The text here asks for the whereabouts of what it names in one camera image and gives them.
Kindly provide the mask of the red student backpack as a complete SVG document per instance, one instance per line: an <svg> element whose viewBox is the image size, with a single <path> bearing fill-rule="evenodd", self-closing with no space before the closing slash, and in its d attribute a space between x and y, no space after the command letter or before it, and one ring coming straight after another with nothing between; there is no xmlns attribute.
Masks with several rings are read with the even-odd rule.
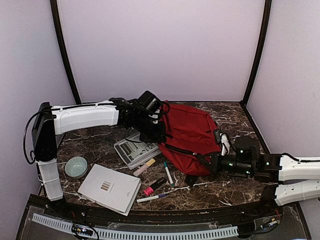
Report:
<svg viewBox="0 0 320 240"><path fill-rule="evenodd" d="M166 141L159 144L162 154L183 174L192 187L198 177L218 171L221 147L216 142L218 127L209 113L198 108L164 103L166 112L160 123L165 124Z"/></svg>

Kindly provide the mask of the white notebook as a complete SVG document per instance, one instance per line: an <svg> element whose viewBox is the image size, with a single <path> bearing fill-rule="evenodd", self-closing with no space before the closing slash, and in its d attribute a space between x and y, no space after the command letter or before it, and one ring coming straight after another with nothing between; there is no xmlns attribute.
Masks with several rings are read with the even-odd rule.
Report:
<svg viewBox="0 0 320 240"><path fill-rule="evenodd" d="M138 177L95 164L77 192L102 207L128 216L141 184Z"/></svg>

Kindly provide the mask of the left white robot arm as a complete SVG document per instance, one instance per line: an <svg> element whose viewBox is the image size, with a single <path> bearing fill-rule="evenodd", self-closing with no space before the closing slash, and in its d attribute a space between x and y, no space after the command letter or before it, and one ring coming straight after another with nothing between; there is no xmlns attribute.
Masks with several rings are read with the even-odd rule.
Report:
<svg viewBox="0 0 320 240"><path fill-rule="evenodd" d="M25 151L24 157L29 165L37 165L46 196L52 202L51 210L60 218L67 218L71 213L70 206L62 200L64 193L57 167L58 135L98 126L120 125L137 130L143 142L163 143L166 141L166 126L160 119L169 111L167 103L150 94L131 100L113 97L69 106L42 103L28 120L33 123L33 149Z"/></svg>

